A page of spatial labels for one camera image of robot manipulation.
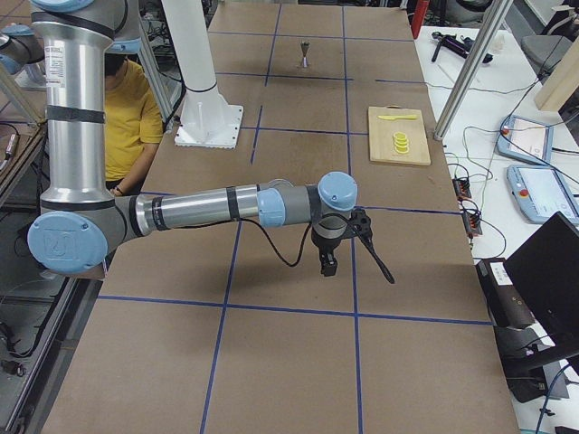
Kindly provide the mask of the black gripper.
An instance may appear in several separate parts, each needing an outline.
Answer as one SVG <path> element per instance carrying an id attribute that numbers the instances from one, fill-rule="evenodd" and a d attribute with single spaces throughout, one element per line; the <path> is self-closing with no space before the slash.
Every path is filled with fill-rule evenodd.
<path id="1" fill-rule="evenodd" d="M 341 238 L 326 238 L 320 235 L 317 231 L 311 234 L 313 244 L 318 248 L 318 256 L 320 260 L 320 273 L 324 277 L 333 277 L 337 273 L 337 257 L 335 249 L 341 243 Z"/>

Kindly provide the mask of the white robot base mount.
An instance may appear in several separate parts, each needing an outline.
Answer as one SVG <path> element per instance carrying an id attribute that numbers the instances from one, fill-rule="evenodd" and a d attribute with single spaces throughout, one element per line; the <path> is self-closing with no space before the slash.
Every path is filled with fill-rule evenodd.
<path id="1" fill-rule="evenodd" d="M 241 129 L 243 106 L 230 105 L 217 88 L 189 90 L 176 132 L 177 146 L 233 149 Z"/>

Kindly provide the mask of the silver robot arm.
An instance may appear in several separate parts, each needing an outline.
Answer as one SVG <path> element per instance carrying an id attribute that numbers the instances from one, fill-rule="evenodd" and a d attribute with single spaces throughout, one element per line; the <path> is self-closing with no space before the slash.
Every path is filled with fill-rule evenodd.
<path id="1" fill-rule="evenodd" d="M 263 229 L 306 223 L 322 273 L 335 274 L 335 248 L 359 237 L 366 221 L 356 207 L 356 182 L 345 173 L 305 186 L 275 180 L 191 195 L 114 196 L 105 185 L 104 56 L 138 51 L 138 4 L 34 1 L 31 8 L 33 28 L 44 40 L 51 177 L 27 234 L 38 262 L 78 275 L 153 231 L 237 221 Z"/>
<path id="2" fill-rule="evenodd" d="M 162 6 L 185 86 L 195 93 L 216 87 L 204 11 L 199 0 L 165 0 Z"/>

